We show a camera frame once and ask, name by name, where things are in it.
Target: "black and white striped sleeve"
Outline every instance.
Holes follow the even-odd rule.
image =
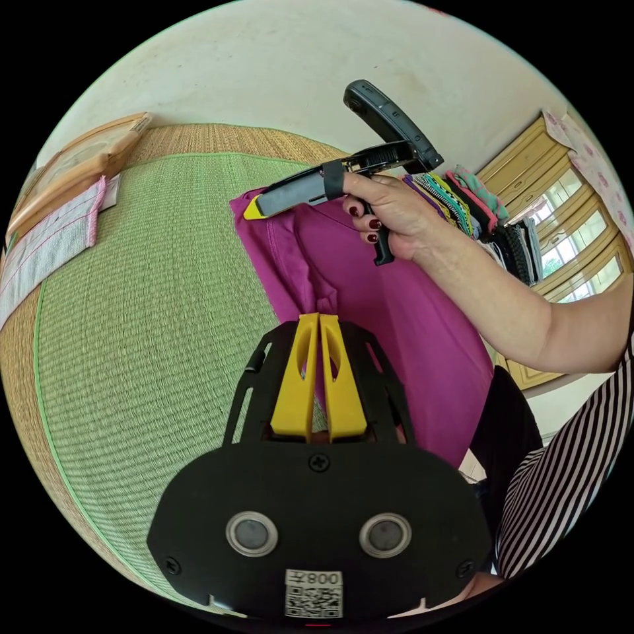
[[[634,305],[615,373],[515,472],[495,540],[496,570],[509,579],[564,538],[609,476],[634,416]]]

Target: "screw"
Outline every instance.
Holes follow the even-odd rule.
[[[474,562],[471,559],[463,561],[456,570],[456,576],[459,579],[466,577],[474,569]]]
[[[308,466],[317,474],[322,474],[330,467],[330,459],[325,454],[315,454],[310,457]]]
[[[179,575],[180,574],[180,564],[173,557],[165,558],[165,568],[171,575]]]

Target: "magenta fabric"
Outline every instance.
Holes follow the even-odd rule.
[[[405,386],[418,445],[460,466],[493,378],[474,327],[416,265],[376,267],[374,249],[361,241],[341,200],[244,220],[260,191],[230,206],[279,321],[336,314],[374,333]],[[316,394],[323,405],[323,377]]]

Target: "woman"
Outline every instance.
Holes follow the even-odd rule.
[[[344,192],[343,208],[354,216],[361,238],[374,244],[382,225],[390,229],[395,257],[416,263],[506,358],[546,372],[614,372],[544,448],[523,395],[505,371],[496,369],[497,391],[492,386],[472,450],[489,481],[485,514],[495,535],[499,576],[479,573],[441,608],[488,590],[543,557],[609,476],[634,413],[634,276],[601,295],[551,304],[444,222],[402,181],[346,174]],[[362,200],[374,216],[363,215]],[[407,614],[423,611],[421,604]]]

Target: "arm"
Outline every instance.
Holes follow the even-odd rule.
[[[551,304],[498,266],[473,240],[441,219],[398,179],[347,173],[343,208],[361,238],[390,229],[397,258],[412,260],[502,355],[534,370],[608,372],[625,350],[634,279],[570,304]],[[363,215],[367,201],[375,216]]]
[[[552,304],[477,244],[429,215],[413,261],[502,355],[535,370],[609,372],[627,343],[634,276],[616,289]]]

